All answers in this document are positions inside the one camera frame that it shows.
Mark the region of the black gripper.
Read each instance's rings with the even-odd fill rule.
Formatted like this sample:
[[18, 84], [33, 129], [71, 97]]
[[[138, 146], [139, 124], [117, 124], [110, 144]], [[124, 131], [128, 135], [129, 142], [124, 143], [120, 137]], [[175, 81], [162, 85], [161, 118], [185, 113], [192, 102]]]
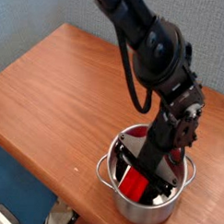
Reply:
[[116, 180], [119, 182], [125, 174], [126, 168], [131, 166], [149, 180], [138, 203], [154, 205], [158, 196], [170, 196], [171, 190], [177, 185], [176, 175], [170, 164], [180, 164], [181, 150], [174, 148], [169, 152], [156, 149], [146, 137], [133, 137], [127, 134], [118, 136], [115, 146]]

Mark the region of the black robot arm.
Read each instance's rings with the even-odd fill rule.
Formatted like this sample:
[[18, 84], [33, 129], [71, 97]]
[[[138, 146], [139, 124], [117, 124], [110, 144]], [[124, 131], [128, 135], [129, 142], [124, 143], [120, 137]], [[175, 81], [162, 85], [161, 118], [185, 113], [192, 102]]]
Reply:
[[152, 204], [177, 185], [171, 166], [183, 161], [185, 148], [196, 140], [204, 96], [191, 71], [192, 44], [179, 28], [149, 10], [144, 0], [96, 0], [111, 21], [119, 42], [124, 75], [135, 108], [146, 113], [158, 94], [159, 112], [140, 152], [124, 147], [131, 168], [119, 189], [129, 199]]

